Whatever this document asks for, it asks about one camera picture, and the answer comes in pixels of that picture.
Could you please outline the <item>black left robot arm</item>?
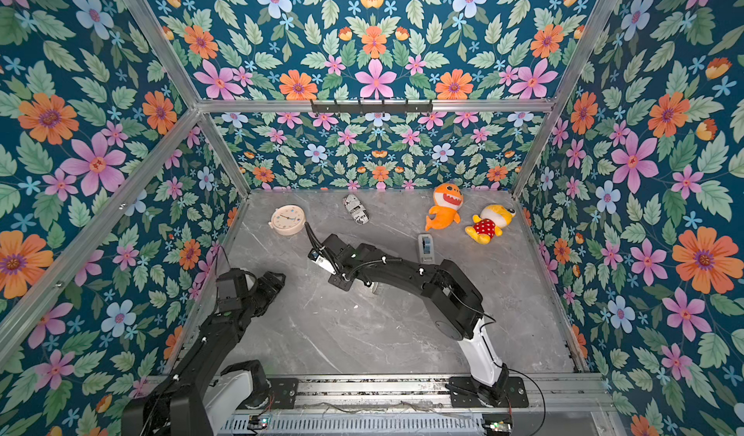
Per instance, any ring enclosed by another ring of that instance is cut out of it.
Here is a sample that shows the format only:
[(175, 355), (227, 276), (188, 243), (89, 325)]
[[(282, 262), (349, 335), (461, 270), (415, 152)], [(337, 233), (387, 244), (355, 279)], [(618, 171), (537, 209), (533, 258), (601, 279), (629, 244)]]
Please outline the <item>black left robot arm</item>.
[(286, 275), (257, 277), (230, 269), (216, 279), (213, 312), (174, 371), (121, 416), (123, 435), (215, 435), (244, 403), (271, 402), (271, 384), (258, 360), (222, 368), (251, 322), (263, 316), (285, 287)]

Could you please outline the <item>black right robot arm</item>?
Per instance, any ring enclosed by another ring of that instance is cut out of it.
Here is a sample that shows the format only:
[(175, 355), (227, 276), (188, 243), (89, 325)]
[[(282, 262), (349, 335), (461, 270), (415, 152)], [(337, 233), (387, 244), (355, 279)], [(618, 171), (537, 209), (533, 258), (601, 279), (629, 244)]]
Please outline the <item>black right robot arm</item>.
[(484, 312), (481, 292), (457, 264), (445, 260), (424, 265), (370, 244), (353, 247), (335, 234), (324, 241), (313, 234), (308, 238), (312, 245), (308, 258), (329, 273), (331, 285), (348, 292), (357, 281), (367, 287), (377, 283), (420, 298), (435, 327), (463, 352), (473, 387), (470, 395), (490, 406), (505, 397), (510, 371), (486, 330), (494, 318)]

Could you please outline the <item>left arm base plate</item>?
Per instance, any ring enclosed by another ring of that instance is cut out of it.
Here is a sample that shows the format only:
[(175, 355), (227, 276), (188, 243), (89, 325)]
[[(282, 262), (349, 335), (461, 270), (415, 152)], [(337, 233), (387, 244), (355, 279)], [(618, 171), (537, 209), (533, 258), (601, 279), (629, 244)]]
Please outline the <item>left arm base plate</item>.
[(259, 384), (240, 405), (240, 410), (288, 410), (294, 409), (298, 397), (296, 378), (269, 378), (267, 383)]

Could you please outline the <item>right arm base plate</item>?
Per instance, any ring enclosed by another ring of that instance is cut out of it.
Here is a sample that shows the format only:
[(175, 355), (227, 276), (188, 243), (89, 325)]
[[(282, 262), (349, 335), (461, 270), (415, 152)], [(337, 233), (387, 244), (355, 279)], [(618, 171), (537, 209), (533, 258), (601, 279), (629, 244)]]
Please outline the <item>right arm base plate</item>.
[(509, 377), (496, 387), (486, 387), (471, 377), (451, 377), (445, 388), (453, 408), (527, 408), (529, 399), (524, 381)]

